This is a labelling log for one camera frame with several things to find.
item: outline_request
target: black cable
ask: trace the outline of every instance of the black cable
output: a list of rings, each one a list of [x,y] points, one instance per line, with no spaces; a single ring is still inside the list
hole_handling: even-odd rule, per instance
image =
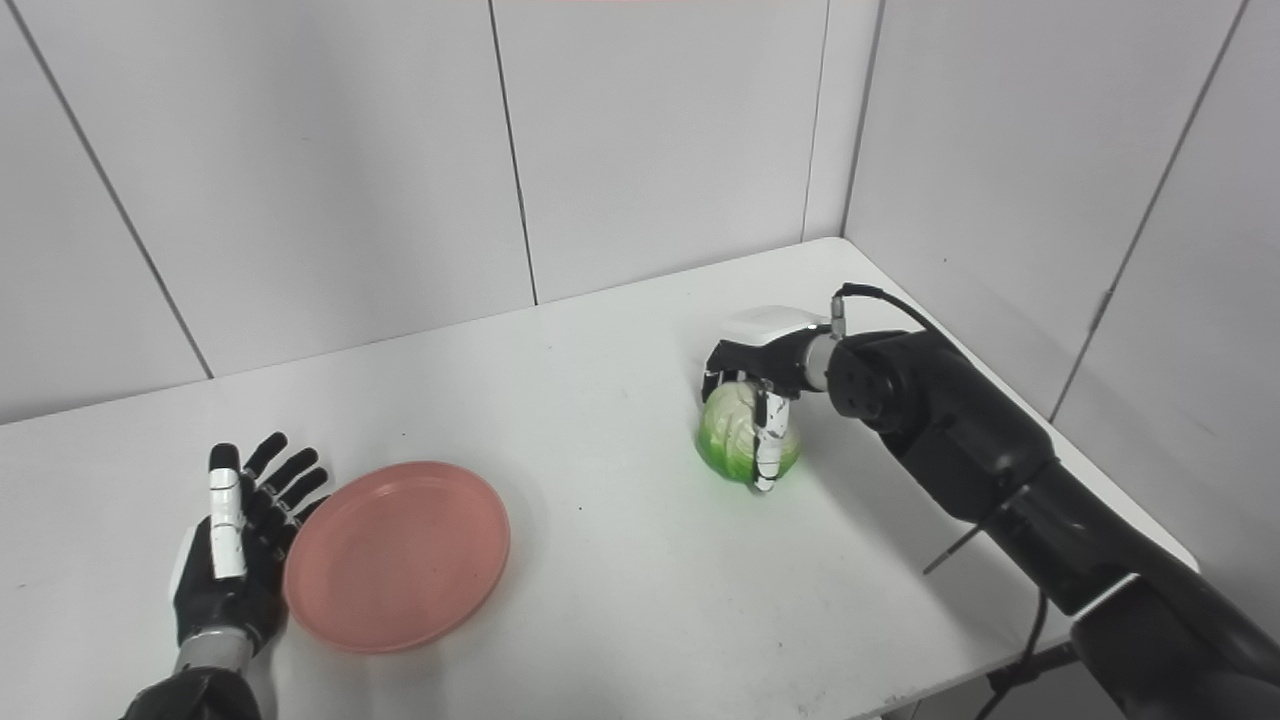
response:
[[[845,283],[840,287],[840,290],[836,291],[836,295],[840,297],[852,297],[856,295],[860,297],[874,297],[876,300],[883,300],[884,302],[888,302],[893,307],[897,307],[899,310],[906,313],[913,320],[919,323],[920,327],[923,327],[924,329],[938,333],[942,337],[946,337],[942,333],[942,331],[933,324],[932,320],[924,316],[923,313],[920,313],[915,307],[911,307],[905,301],[899,300],[892,293],[884,292],[884,290],[878,288],[873,284]]]
[[[996,706],[1000,705],[1000,701],[1005,700],[1009,691],[1018,684],[1023,671],[1027,670],[1027,664],[1036,655],[1036,643],[1039,642],[1041,632],[1044,630],[1046,615],[1048,615],[1048,596],[1044,594],[1044,591],[1041,591],[1039,600],[1036,603],[1036,620],[1032,623],[1032,633],[1027,637],[1027,647],[1023,648],[1023,655],[1014,664],[1012,670],[1009,671],[1009,682],[991,696],[987,703],[982,706],[982,710],[978,711],[978,715],[974,715],[973,720],[987,720],[996,710]]]

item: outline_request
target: robot finger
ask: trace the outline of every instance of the robot finger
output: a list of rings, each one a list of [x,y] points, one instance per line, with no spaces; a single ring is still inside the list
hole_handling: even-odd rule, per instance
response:
[[[257,489],[271,495],[279,495],[280,491],[287,488],[289,483],[293,482],[293,478],[301,475],[303,470],[315,465],[319,460],[320,454],[317,454],[315,448],[303,448],[293,457],[285,460],[284,465],[280,465],[276,471],[271,473],[269,478],[262,480],[262,484],[260,484]]]
[[[250,480],[257,480],[262,477],[266,466],[275,460],[275,456],[284,450],[284,446],[289,443],[289,438],[284,437],[284,433],[276,430],[271,436],[262,441],[253,451],[253,455],[248,456],[244,462],[244,469],[241,474],[246,475]]]
[[[324,468],[316,468],[297,479],[289,489],[280,493],[276,501],[284,509],[285,512],[292,512],[308,495],[320,489],[320,486],[329,480],[329,473]]]

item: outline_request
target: table surface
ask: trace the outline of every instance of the table surface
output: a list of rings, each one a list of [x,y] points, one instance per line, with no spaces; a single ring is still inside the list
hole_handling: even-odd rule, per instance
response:
[[[480,611],[417,651],[342,655],[291,624],[251,674],[269,717],[845,720],[1006,661],[1034,588],[986,538],[923,578],[963,525],[826,398],[794,407],[801,460],[768,496],[694,450],[719,320],[824,313],[845,281],[900,292],[828,238],[0,427],[0,706],[115,717],[169,673],[166,585],[207,511],[209,447],[275,429],[339,484],[407,460],[475,470],[512,552]],[[874,301],[849,319],[910,327]],[[1082,482],[1194,564],[1051,432]],[[1046,642],[1066,626],[1055,615]]]

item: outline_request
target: green cabbage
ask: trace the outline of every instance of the green cabbage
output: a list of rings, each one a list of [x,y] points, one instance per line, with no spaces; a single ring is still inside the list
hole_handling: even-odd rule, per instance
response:
[[[721,475],[753,483],[751,460],[755,450],[755,388],[749,383],[728,382],[712,392],[698,423],[698,454]],[[795,425],[782,436],[782,464],[778,478],[786,474],[800,456]]]

